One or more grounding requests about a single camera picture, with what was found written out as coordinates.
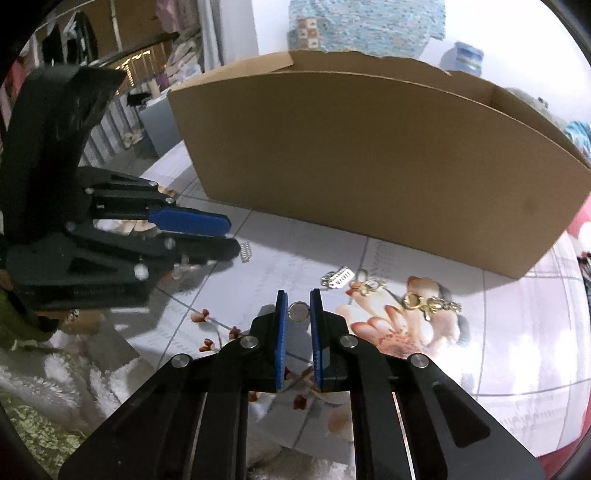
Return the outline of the person's left hand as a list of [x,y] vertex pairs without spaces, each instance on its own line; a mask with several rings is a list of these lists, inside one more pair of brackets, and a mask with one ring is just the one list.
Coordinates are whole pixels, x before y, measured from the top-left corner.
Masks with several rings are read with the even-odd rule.
[[99,310],[72,309],[60,321],[60,330],[68,335],[96,335],[103,320]]

